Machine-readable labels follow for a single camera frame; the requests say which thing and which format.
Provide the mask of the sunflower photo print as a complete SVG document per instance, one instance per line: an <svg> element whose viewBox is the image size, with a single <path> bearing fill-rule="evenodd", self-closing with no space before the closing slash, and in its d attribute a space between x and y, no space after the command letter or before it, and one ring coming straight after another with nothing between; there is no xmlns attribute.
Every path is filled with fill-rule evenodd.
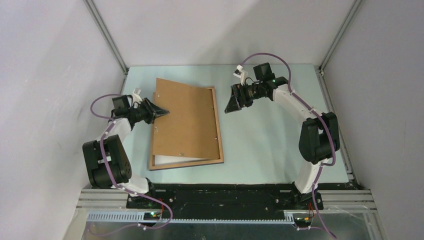
<svg viewBox="0 0 424 240"><path fill-rule="evenodd" d="M198 162L198 161L205 161L205 160L206 158L198 158L198 157L154 155L155 166L182 164L182 163Z"/></svg>

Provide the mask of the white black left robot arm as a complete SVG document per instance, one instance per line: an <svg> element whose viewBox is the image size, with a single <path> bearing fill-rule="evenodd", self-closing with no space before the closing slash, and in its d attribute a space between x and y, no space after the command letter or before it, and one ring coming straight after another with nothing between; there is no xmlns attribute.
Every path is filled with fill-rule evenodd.
<svg viewBox="0 0 424 240"><path fill-rule="evenodd" d="M132 172L123 142L135 125L145 122L152 125L157 118L170 112L137 93L110 94L113 109L109 116L94 116L107 120L107 127L100 136L82 145L82 152L89 182L96 189L119 189L138 201L145 208L153 208L158 194L151 190L151 181Z"/></svg>

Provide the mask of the brown cardboard backing board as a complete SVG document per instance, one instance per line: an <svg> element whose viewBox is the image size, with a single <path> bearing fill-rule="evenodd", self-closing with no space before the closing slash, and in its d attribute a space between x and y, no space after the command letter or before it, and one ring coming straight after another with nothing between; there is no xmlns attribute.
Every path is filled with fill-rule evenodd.
<svg viewBox="0 0 424 240"><path fill-rule="evenodd" d="M220 159L214 88L157 78L154 103L169 113L154 121L153 155Z"/></svg>

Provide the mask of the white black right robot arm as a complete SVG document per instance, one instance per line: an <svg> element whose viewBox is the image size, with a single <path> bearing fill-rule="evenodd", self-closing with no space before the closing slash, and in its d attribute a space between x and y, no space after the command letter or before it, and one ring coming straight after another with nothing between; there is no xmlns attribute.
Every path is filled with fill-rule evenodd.
<svg viewBox="0 0 424 240"><path fill-rule="evenodd" d="M248 72L238 65L233 75L240 82L233 84L224 112L240 111L253 105L257 99L268 98L283 107L301 125L298 148L304 163L291 194L291 204L304 209L311 202L309 193L314 192L320 176L320 167L327 165L340 148L339 126L333 112L322 112L308 105L291 87L285 77L276 77L269 63L253 68L256 80L247 84Z"/></svg>

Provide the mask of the wooden picture frame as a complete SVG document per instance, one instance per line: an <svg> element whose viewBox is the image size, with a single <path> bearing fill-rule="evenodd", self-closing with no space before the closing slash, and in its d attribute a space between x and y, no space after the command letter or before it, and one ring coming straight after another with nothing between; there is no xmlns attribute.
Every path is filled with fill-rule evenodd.
<svg viewBox="0 0 424 240"><path fill-rule="evenodd" d="M152 127L150 171L224 162L214 87L158 87L154 103L169 114Z"/></svg>

